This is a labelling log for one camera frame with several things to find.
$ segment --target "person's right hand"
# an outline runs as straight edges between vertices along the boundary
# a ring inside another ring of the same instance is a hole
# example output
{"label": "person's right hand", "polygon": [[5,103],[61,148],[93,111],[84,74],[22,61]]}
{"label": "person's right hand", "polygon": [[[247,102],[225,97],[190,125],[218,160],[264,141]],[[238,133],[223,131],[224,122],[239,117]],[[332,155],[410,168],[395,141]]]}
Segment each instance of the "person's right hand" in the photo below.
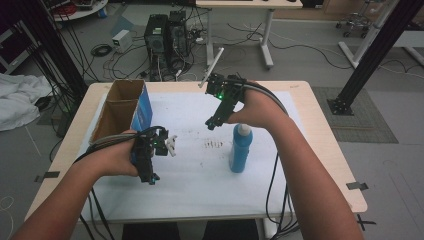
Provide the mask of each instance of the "person's right hand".
{"label": "person's right hand", "polygon": [[245,123],[252,127],[261,127],[271,131],[274,127],[282,124],[287,117],[270,97],[261,92],[247,89],[244,96],[244,107],[233,113],[227,123]]}

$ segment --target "floor mat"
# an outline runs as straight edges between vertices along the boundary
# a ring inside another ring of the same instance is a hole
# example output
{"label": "floor mat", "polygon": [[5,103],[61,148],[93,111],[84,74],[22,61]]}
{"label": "floor mat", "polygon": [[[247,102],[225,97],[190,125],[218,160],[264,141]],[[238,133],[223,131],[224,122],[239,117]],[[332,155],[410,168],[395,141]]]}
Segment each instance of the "floor mat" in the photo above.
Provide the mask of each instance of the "floor mat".
{"label": "floor mat", "polygon": [[333,115],[327,104],[327,99],[335,99],[342,88],[312,87],[312,90],[337,141],[399,143],[365,89],[351,105],[353,116]]}

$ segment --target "open box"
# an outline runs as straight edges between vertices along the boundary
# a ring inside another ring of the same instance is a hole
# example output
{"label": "open box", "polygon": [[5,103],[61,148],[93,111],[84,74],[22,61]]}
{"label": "open box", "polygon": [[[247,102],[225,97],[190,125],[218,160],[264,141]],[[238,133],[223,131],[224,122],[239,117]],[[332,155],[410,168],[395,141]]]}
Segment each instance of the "open box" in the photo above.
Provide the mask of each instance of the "open box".
{"label": "open box", "polygon": [[144,80],[115,80],[106,96],[90,142],[122,133],[150,127],[152,107]]}

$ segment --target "bottle cap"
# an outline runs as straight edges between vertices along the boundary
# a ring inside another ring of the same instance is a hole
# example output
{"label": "bottle cap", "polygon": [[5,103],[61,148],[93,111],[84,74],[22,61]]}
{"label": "bottle cap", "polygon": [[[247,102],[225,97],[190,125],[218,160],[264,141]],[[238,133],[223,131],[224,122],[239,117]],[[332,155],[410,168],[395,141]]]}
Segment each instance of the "bottle cap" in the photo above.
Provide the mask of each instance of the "bottle cap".
{"label": "bottle cap", "polygon": [[240,124],[238,127],[238,133],[242,136],[248,136],[250,134],[250,127],[247,124]]}

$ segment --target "white power adapter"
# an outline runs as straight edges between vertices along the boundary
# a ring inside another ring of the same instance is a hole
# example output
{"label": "white power adapter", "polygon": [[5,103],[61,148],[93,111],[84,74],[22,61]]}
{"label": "white power adapter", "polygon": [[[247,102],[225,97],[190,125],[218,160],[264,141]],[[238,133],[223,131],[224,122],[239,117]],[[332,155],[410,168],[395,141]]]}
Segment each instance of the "white power adapter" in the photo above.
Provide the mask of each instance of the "white power adapter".
{"label": "white power adapter", "polygon": [[115,37],[112,38],[113,45],[115,45],[116,51],[124,53],[132,45],[132,37],[130,31],[121,30]]}

